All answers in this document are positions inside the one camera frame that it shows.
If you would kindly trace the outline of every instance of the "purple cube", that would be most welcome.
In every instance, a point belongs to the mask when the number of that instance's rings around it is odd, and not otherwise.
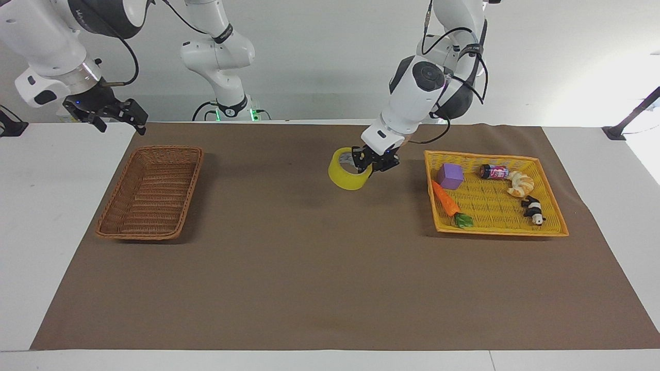
[[[438,183],[444,189],[457,189],[463,183],[463,168],[456,164],[443,164],[438,170]]]

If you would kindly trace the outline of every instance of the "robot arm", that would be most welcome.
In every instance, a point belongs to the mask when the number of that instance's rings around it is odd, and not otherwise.
[[[473,93],[465,85],[474,83],[479,69],[486,34],[485,1],[489,0],[436,0],[429,8],[427,26],[433,10],[448,35],[424,35],[417,55],[401,62],[390,82],[389,104],[362,133],[366,145],[352,148],[359,172],[369,165],[373,171],[398,165],[398,148],[429,112],[438,118],[453,119],[469,109]]]
[[[147,113],[132,99],[115,98],[78,35],[84,28],[131,37],[142,27],[150,2],[0,0],[0,38],[29,65],[15,81],[22,98],[32,107],[64,98],[63,105],[72,116],[100,131],[106,129],[101,118],[114,118],[144,134]],[[108,19],[104,21],[99,14],[124,15],[104,17]],[[111,22],[112,29],[106,22]]]
[[[183,64],[211,84],[223,120],[251,121],[251,98],[229,70],[249,66],[254,46],[229,23],[222,1],[185,0],[185,5],[193,25],[210,37],[184,43]]]

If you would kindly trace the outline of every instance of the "white wall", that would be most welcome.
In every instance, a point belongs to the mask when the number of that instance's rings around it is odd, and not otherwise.
[[[172,3],[185,13],[183,1]],[[257,50],[240,71],[246,90],[278,119],[372,118],[387,100],[399,61],[422,36],[427,0],[225,0],[236,30]],[[657,0],[504,0],[486,9],[486,105],[464,122],[512,125],[618,123],[660,82]],[[438,31],[437,25],[432,28]],[[182,42],[196,34],[157,1],[143,31],[129,42],[141,62],[138,81],[117,88],[154,120],[190,119],[213,98],[210,86],[183,67]],[[111,80],[132,74],[117,40],[81,37]],[[13,79],[25,62],[0,46],[0,102],[24,118],[53,121],[53,108],[32,110]]]

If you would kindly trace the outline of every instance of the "brown tablecloth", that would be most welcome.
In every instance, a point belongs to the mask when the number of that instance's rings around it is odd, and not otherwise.
[[[458,126],[427,148],[540,158],[568,238],[437,233],[420,146],[362,190],[337,188],[329,159],[363,129],[150,124],[119,170],[143,145],[207,153],[181,238],[95,237],[118,172],[32,349],[660,347],[542,129]]]

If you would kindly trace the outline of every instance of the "croissant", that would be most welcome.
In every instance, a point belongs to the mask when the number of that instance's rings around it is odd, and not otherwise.
[[[527,197],[534,190],[534,179],[527,174],[510,172],[506,178],[511,181],[511,188],[507,192],[514,197]]]

